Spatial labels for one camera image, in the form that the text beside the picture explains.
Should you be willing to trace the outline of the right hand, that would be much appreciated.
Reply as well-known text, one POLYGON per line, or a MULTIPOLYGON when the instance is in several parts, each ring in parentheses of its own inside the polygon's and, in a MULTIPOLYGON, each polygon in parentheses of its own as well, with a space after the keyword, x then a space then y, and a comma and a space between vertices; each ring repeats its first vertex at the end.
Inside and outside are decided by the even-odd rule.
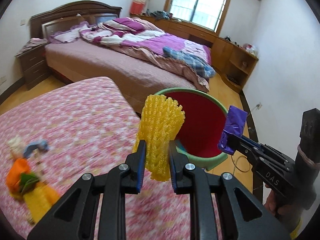
POLYGON ((271 192, 269 193, 269 195, 266 199, 266 202, 264 204, 264 207, 266 208, 267 211, 272 213, 272 215, 274 215, 274 216, 276 214, 284 216, 291 209, 291 205, 280 206, 279 204, 277 204, 276 194, 273 190, 271 190, 271 192))

